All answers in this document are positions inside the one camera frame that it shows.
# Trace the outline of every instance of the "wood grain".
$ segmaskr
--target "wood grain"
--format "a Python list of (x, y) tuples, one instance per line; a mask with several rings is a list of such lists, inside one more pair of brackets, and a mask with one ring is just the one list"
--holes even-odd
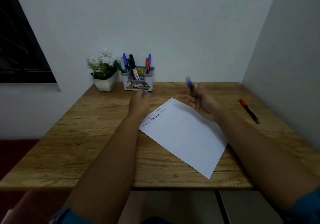
[[(320, 175), (319, 152), (244, 86), (239, 83), (202, 84), (229, 109)], [(179, 100), (186, 92), (184, 83), (156, 83), (150, 93), (150, 112), (170, 98)], [(100, 92), (94, 85), (90, 87), (0, 182), (0, 189), (74, 187), (126, 116), (129, 99), (134, 93), (124, 91), (122, 83), (111, 92)], [(239, 104), (240, 97), (250, 105), (260, 125), (255, 124)], [(208, 180), (139, 131), (133, 187), (251, 189), (253, 184), (230, 145)]]

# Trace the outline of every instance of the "white wall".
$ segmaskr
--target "white wall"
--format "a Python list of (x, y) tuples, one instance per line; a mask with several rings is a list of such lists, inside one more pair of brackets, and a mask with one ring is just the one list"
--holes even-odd
[(91, 85), (100, 48), (156, 80), (240, 82), (272, 0), (19, 0), (62, 92), (1, 92), (0, 137), (41, 137)]
[(320, 148), (320, 0), (274, 0), (243, 84)]

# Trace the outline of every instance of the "person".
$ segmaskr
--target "person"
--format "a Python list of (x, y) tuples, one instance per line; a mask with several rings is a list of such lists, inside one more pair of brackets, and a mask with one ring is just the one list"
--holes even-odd
[[(193, 89), (182, 97), (184, 103), (219, 125), (253, 183), (284, 213), (284, 222), (319, 223), (320, 178), (228, 110), (217, 96), (197, 84)], [(130, 100), (128, 115), (50, 223), (118, 222), (134, 179), (138, 128), (149, 108), (150, 94), (139, 90)], [(144, 223), (167, 222), (152, 218)]]

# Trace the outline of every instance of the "person's left hand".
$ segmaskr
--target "person's left hand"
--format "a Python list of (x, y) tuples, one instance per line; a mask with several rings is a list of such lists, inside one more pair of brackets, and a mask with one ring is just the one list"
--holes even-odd
[(138, 90), (130, 99), (128, 116), (139, 120), (140, 122), (148, 115), (150, 108), (150, 94), (144, 90)]

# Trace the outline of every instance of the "white ceramic planter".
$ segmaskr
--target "white ceramic planter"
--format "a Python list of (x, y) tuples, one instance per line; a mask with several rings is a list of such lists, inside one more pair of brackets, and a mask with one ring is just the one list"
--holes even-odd
[(116, 84), (116, 75), (114, 74), (107, 80), (98, 80), (94, 79), (93, 80), (94, 84), (98, 88), (98, 90), (103, 91), (103, 92), (109, 92), (111, 91)]

